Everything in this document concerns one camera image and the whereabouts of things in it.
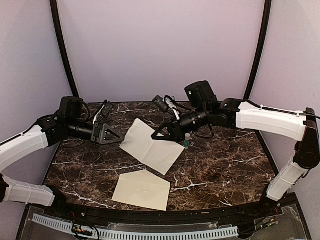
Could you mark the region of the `white letter paper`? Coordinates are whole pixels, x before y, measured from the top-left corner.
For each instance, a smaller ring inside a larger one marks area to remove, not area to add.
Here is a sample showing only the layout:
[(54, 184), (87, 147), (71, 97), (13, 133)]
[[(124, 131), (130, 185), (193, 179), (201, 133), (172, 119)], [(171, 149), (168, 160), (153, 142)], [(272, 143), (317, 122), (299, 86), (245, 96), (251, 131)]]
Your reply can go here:
[(167, 174), (184, 147), (176, 142), (153, 140), (155, 132), (140, 119), (135, 119), (120, 148), (163, 176)]

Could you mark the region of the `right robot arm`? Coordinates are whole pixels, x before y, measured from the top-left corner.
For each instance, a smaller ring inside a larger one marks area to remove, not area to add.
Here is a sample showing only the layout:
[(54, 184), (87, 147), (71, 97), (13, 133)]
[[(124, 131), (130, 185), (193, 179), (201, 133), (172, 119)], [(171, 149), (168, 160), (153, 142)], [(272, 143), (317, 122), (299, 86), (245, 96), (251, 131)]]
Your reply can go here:
[(170, 97), (157, 95), (152, 102), (164, 113), (173, 110), (173, 118), (165, 121), (151, 136), (153, 140), (180, 143), (186, 134), (201, 127), (248, 129), (281, 135), (296, 141), (295, 155), (266, 188), (264, 199), (255, 205), (255, 213), (266, 217), (275, 203), (299, 179), (320, 163), (320, 137), (315, 111), (289, 111), (258, 105), (250, 100), (227, 98), (218, 101), (208, 81), (198, 81), (185, 89), (192, 108), (181, 113), (182, 105)]

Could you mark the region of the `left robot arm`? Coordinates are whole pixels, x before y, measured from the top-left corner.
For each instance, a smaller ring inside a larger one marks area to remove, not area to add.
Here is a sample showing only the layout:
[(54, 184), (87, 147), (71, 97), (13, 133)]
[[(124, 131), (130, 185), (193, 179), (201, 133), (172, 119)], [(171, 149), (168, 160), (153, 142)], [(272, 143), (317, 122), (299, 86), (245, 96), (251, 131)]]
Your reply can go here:
[[(81, 119), (82, 108), (87, 104), (82, 98), (65, 96), (61, 99), (59, 109), (51, 115), (43, 116), (27, 130), (0, 144), (0, 170), (24, 157), (52, 147), (69, 137), (89, 141), (98, 145), (121, 143), (125, 137), (104, 123), (114, 105), (105, 100), (94, 116)], [(36, 204), (50, 207), (60, 218), (67, 218), (71, 213), (65, 203), (66, 196), (55, 186), (35, 185), (0, 176), (0, 201)]]

